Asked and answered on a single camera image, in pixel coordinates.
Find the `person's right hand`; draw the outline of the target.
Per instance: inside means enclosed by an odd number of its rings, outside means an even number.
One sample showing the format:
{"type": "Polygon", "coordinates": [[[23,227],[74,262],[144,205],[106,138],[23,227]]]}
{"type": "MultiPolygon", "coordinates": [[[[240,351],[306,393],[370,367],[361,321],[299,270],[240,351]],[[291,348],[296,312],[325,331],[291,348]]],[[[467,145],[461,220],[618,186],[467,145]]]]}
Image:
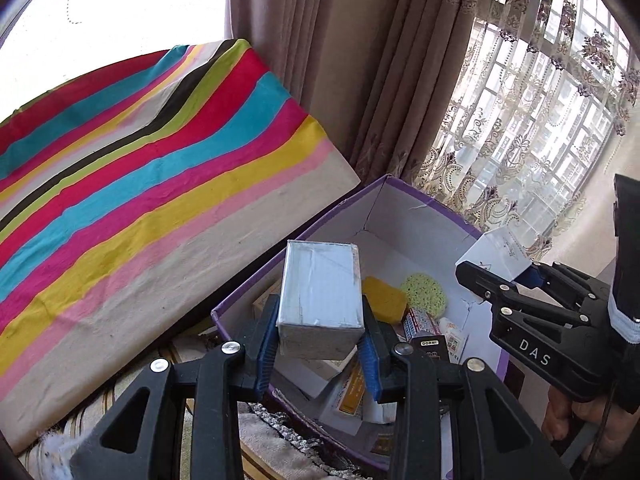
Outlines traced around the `person's right hand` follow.
{"type": "MultiPolygon", "coordinates": [[[[587,403],[574,402],[559,389],[550,386],[548,404],[541,425],[542,433],[550,441],[562,441],[570,432],[570,423],[576,420],[580,420],[585,427],[592,425],[598,428],[605,414],[607,400],[605,396],[601,396],[587,403]]],[[[593,463],[608,464],[619,456],[638,420],[639,411],[630,414],[613,404],[608,411],[608,420],[598,449],[594,453],[593,463]]]]}

